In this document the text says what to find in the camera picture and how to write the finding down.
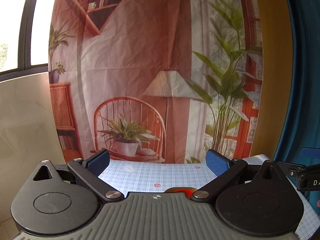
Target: teal fabric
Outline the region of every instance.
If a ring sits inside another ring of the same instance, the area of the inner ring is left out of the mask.
[[[320,0],[287,1],[293,37],[292,85],[274,160],[309,166],[320,163],[300,156],[303,147],[320,148]],[[307,198],[319,214],[320,192],[310,192]]]

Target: metal screw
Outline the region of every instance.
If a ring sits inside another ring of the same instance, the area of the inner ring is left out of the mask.
[[[196,198],[207,198],[209,197],[209,193],[204,190],[198,190],[193,193]]]
[[[121,197],[121,193],[116,190],[110,190],[106,193],[107,198],[119,198]]]

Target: tall leafy plant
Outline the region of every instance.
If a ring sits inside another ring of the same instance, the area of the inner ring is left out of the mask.
[[[212,112],[213,123],[207,124],[205,129],[205,133],[212,137],[212,145],[210,148],[225,154],[228,145],[225,151],[222,151],[227,132],[235,128],[241,118],[245,121],[249,120],[244,113],[235,107],[235,103],[236,100],[247,97],[247,94],[243,90],[245,75],[251,76],[239,68],[239,63],[244,53],[255,53],[255,50],[241,49],[240,33],[243,30],[243,13],[240,6],[235,8],[225,0],[215,0],[215,3],[209,4],[223,19],[223,26],[219,25],[212,17],[210,21],[215,29],[213,35],[227,56],[228,66],[218,66],[205,55],[195,51],[193,53],[204,62],[210,70],[209,72],[211,74],[204,74],[204,76],[212,90],[218,94],[218,110],[215,112],[212,108],[213,96],[210,93],[193,81],[187,82],[202,98],[202,101],[208,104]]]
[[[61,44],[65,46],[69,46],[69,43],[66,41],[66,38],[73,38],[73,36],[68,35],[69,30],[62,31],[64,25],[58,30],[55,30],[53,28],[53,25],[51,23],[50,25],[50,34],[49,34],[49,59],[50,59],[50,71],[52,71],[52,57],[57,49],[57,47]]]

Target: potted plant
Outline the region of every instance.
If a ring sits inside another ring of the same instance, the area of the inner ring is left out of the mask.
[[[49,83],[50,84],[55,84],[59,82],[59,77],[61,74],[64,74],[66,70],[64,69],[63,63],[62,62],[56,62],[56,68],[49,72]]]
[[[243,13],[240,6],[234,7],[232,3],[225,0],[216,0],[216,4],[209,3],[217,12],[217,19],[210,17],[215,29],[213,37],[220,45],[221,55],[216,61],[211,61],[205,55],[193,51],[193,53],[207,66],[204,74],[210,89],[206,91],[200,84],[187,80],[188,85],[202,98],[211,111],[213,123],[208,123],[205,134],[212,138],[211,145],[204,143],[204,148],[213,149],[228,156],[228,144],[225,147],[225,137],[228,131],[236,128],[241,118],[249,122],[248,117],[236,105],[243,98],[249,98],[259,104],[260,97],[256,92],[245,91],[246,76],[255,79],[254,76],[240,68],[245,62],[246,55],[254,57],[262,54],[262,48],[252,47],[243,49],[244,26]]]
[[[50,60],[50,68],[49,68],[49,83],[57,83],[59,81],[59,75],[65,73],[64,66],[61,62],[56,62],[57,67],[55,69],[52,68],[52,57],[60,44],[65,46],[69,46],[69,43],[65,40],[66,38],[72,38],[73,36],[68,35],[68,31],[62,31],[64,25],[59,29],[55,30],[53,25],[50,25],[50,34],[49,34],[49,60]]]
[[[119,122],[107,120],[109,130],[98,131],[108,136],[106,141],[113,140],[119,154],[133,157],[136,155],[138,146],[142,142],[157,140],[159,138],[152,135],[151,131],[145,129],[141,124],[126,120],[119,114]]]

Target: gray gripper body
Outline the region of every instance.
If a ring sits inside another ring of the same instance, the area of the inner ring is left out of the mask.
[[[105,204],[86,226],[60,236],[19,233],[14,240],[263,240],[226,226],[207,203],[184,193],[136,193]],[[298,240],[296,234],[268,240]]]

